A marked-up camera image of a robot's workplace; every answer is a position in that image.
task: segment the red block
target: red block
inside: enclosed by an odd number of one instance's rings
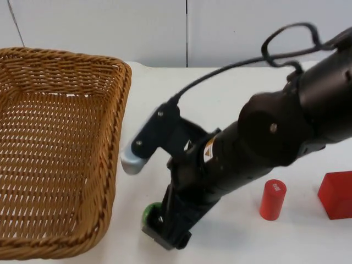
[[[331,220],[352,218],[352,172],[327,173],[318,197]]]

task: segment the wicker basket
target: wicker basket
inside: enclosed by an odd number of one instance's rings
[[[104,236],[130,82],[118,59],[0,49],[0,259],[72,257]]]

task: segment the white tabletop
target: white tabletop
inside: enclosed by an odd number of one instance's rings
[[[213,70],[130,65],[133,82],[120,149],[156,106]],[[251,95],[282,89],[291,71],[289,68],[230,70],[186,93],[179,104],[181,114],[208,131],[223,129],[237,120]],[[136,176],[125,174],[119,164],[113,216],[105,237],[83,255],[45,263],[350,263],[352,219],[329,220],[317,191],[327,172],[351,170],[351,152],[351,140],[328,146],[223,197],[192,229],[188,246],[180,251],[166,251],[140,230],[144,208],[161,201],[169,184],[166,168],[169,156],[158,150]],[[281,215],[273,222],[259,215],[264,183],[269,179],[280,179],[287,186]],[[42,260],[29,262],[42,263]]]

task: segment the screw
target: screw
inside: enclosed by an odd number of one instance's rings
[[[277,124],[272,123],[272,124],[270,125],[270,133],[271,133],[271,134],[275,134],[276,131],[277,131]]]

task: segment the warning label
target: warning label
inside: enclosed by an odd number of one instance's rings
[[[205,145],[204,152],[203,152],[204,162],[208,162],[213,158],[213,143],[214,143],[214,138],[209,140],[208,143]]]

